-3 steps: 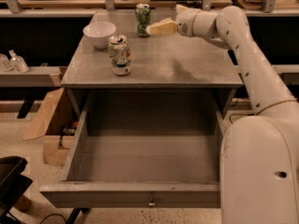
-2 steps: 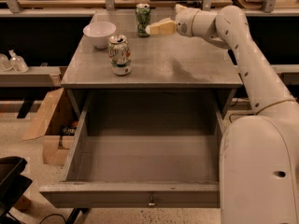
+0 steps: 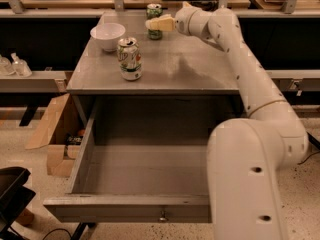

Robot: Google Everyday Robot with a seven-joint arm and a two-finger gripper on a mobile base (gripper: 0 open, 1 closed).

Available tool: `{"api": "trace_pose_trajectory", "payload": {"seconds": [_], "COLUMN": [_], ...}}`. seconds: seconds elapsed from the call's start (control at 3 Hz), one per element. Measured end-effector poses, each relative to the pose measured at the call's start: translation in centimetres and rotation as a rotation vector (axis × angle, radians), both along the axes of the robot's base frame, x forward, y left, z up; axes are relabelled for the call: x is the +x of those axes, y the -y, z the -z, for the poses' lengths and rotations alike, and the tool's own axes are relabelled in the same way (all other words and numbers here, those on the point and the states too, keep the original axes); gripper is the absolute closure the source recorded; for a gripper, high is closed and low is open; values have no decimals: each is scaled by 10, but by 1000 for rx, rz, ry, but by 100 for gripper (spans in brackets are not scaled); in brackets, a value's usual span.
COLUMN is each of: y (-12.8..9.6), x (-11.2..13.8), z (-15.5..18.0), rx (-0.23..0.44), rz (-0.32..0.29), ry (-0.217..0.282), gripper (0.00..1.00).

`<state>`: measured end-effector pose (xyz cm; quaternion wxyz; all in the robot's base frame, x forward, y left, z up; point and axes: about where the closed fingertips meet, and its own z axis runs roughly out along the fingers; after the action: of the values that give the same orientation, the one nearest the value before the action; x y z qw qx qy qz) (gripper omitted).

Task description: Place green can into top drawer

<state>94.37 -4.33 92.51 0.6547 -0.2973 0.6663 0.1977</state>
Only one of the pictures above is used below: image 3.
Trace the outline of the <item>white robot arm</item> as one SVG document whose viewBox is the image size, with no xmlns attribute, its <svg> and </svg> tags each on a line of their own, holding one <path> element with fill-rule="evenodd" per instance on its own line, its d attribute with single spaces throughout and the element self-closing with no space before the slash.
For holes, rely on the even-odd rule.
<svg viewBox="0 0 320 240">
<path fill-rule="evenodd" d="M 238 17 L 228 8 L 206 12 L 184 3 L 146 27 L 212 39 L 236 77 L 247 116 L 219 124 L 207 145 L 214 240 L 288 240 L 276 171 L 304 159 L 308 134 L 245 43 Z"/>
</svg>

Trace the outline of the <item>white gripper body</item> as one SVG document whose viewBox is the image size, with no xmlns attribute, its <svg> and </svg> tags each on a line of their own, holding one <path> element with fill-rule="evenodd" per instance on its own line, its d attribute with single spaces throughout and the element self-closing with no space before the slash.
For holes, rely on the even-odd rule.
<svg viewBox="0 0 320 240">
<path fill-rule="evenodd" d="M 198 7 L 183 7 L 175 15 L 177 31 L 186 36 L 211 37 L 208 22 L 211 13 Z"/>
</svg>

